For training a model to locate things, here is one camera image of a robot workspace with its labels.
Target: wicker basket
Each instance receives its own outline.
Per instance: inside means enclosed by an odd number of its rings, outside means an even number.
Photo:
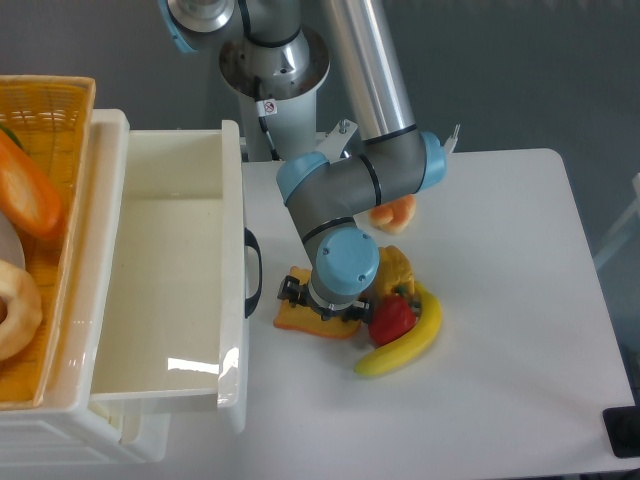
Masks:
[[[60,240],[43,242],[18,232],[26,269],[42,295],[43,320],[22,352],[0,362],[0,410],[33,408],[42,402],[76,248],[94,98],[95,81],[90,78],[0,76],[0,123],[14,131],[25,152],[49,175],[68,209],[67,232]]]

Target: orange carrot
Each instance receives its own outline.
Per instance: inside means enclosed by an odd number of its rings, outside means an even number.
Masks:
[[[42,240],[62,236],[65,209],[49,177],[0,131],[0,210],[16,226]]]

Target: white drawer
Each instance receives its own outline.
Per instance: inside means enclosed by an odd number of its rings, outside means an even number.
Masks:
[[[244,423],[238,127],[131,132],[91,401],[121,414],[222,407]]]

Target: gray wall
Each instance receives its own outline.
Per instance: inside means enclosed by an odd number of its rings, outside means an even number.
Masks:
[[[421,129],[459,150],[548,147],[564,158],[594,248],[640,172],[640,1],[385,0]],[[328,32],[315,0],[303,18]],[[155,0],[0,0],[0,74],[86,75],[134,129],[239,120],[218,45],[181,55]],[[352,116],[337,64],[319,129]],[[601,272],[621,342],[640,349],[640,238]]]

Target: black handle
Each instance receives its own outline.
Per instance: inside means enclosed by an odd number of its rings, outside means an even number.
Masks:
[[[260,253],[260,246],[256,236],[248,228],[244,229],[244,244],[249,248],[253,248],[258,254],[258,290],[244,301],[244,316],[249,318],[258,306],[260,295],[262,295],[262,254]]]

